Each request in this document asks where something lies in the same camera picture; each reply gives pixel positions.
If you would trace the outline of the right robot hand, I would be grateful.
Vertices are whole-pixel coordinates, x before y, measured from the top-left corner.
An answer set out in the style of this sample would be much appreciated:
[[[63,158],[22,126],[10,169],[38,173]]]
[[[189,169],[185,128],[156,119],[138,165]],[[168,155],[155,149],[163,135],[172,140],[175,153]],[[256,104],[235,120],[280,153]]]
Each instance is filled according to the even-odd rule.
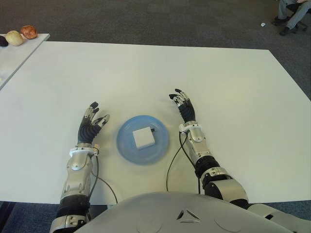
[[[177,105],[184,123],[196,121],[195,110],[188,95],[177,88],[175,92],[176,94],[169,94],[169,98]]]

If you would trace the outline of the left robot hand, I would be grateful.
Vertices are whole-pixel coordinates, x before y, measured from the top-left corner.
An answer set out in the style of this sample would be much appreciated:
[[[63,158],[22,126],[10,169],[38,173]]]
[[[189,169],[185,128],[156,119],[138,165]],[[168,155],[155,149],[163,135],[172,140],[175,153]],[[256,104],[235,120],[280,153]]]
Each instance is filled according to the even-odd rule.
[[[79,126],[77,144],[92,144],[94,138],[109,121],[110,115],[105,115],[94,120],[94,116],[99,110],[99,104],[96,101],[86,109]]]

